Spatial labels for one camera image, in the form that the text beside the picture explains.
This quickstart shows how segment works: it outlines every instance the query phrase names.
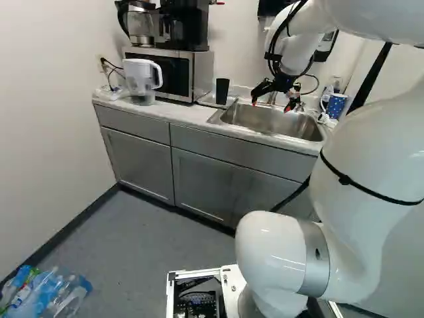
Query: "gray carpet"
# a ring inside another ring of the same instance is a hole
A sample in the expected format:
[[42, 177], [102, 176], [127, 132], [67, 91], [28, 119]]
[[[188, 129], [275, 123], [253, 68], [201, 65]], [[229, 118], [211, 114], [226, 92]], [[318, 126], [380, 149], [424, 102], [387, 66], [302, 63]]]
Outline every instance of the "gray carpet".
[[93, 284], [78, 317], [164, 317], [166, 273], [235, 263], [234, 239], [119, 192], [40, 265]]

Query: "stainless steel sink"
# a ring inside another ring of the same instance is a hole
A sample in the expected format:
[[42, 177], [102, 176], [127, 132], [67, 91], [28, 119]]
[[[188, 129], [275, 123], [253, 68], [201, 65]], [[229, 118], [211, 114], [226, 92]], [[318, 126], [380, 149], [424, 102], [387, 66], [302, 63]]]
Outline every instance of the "stainless steel sink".
[[226, 111], [217, 111], [208, 123], [244, 127], [250, 131], [274, 136], [289, 136], [310, 142], [323, 142], [315, 119], [305, 113], [284, 113], [273, 105], [252, 106], [235, 101]]

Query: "kitchenette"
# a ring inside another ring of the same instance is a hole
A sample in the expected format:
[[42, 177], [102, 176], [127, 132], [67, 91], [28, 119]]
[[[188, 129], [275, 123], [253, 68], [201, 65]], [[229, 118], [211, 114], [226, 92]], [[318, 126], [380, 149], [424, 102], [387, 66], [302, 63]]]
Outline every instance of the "kitchenette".
[[[305, 113], [272, 125], [281, 107], [240, 98], [228, 109], [137, 105], [131, 97], [93, 104], [118, 182], [234, 229], [249, 211], [269, 210], [295, 191], [330, 133]], [[313, 219], [305, 194], [284, 213]]]

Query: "gray countertop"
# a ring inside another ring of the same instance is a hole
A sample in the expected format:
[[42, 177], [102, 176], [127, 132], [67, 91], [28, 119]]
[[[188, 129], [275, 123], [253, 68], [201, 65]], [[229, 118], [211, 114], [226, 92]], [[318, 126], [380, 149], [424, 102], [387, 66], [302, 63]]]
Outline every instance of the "gray countertop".
[[286, 136], [284, 138], [278, 138], [276, 136], [269, 136], [254, 131], [247, 131], [246, 129], [238, 130], [236, 127], [226, 127], [207, 123], [207, 120], [218, 111], [218, 109], [212, 107], [201, 105], [187, 106], [165, 101], [155, 101], [152, 105], [138, 105], [134, 103], [130, 97], [117, 101], [105, 101], [94, 97], [93, 104], [203, 131], [209, 131], [211, 133], [223, 134], [225, 136], [266, 144], [276, 148], [296, 151], [310, 156], [317, 156], [322, 147], [322, 142], [309, 142]]

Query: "black cup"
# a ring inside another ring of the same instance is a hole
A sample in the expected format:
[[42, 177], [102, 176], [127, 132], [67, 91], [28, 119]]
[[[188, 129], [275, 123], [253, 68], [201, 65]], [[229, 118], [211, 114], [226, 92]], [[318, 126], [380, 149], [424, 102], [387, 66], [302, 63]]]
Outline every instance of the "black cup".
[[216, 87], [217, 87], [216, 88], [217, 104], [226, 105], [227, 96], [228, 96], [228, 88], [230, 87], [230, 80], [228, 78], [217, 78]]

